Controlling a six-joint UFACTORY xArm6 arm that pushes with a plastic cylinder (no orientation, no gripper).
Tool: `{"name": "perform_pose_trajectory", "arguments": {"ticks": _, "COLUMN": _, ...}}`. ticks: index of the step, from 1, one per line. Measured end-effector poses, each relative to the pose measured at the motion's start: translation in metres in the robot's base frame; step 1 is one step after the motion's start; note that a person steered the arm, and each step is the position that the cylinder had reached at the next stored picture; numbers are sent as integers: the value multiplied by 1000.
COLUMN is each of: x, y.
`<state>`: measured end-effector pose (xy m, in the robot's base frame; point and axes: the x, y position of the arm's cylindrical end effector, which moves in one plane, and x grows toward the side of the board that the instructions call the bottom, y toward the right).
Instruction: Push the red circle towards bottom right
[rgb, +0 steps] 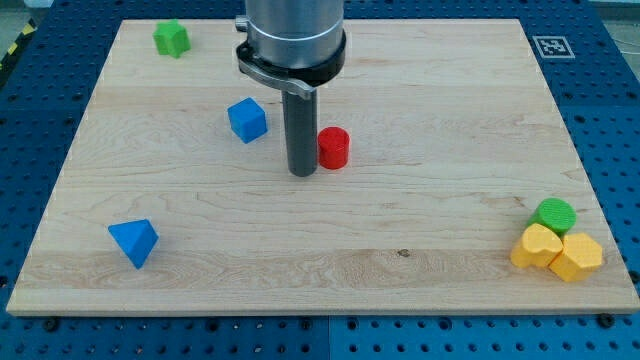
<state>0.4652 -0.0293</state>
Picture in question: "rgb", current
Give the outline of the black clamp ring with lever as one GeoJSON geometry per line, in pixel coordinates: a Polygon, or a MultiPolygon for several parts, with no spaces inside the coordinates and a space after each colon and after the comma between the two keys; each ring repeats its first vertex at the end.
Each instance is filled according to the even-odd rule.
{"type": "Polygon", "coordinates": [[[343,15],[237,15],[235,27],[239,70],[267,87],[309,99],[343,68],[343,15]]]}

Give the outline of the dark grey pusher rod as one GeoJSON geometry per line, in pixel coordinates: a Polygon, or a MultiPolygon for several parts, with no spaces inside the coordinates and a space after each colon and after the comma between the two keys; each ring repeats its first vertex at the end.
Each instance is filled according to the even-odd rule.
{"type": "Polygon", "coordinates": [[[307,177],[317,169],[317,97],[309,99],[283,91],[283,117],[289,171],[307,177]]]}

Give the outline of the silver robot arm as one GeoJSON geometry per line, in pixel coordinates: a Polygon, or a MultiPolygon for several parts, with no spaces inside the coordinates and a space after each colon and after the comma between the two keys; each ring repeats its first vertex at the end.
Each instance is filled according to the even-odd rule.
{"type": "Polygon", "coordinates": [[[342,70],[347,35],[343,0],[245,0],[235,26],[239,70],[281,92],[289,172],[317,169],[317,88],[342,70]]]}

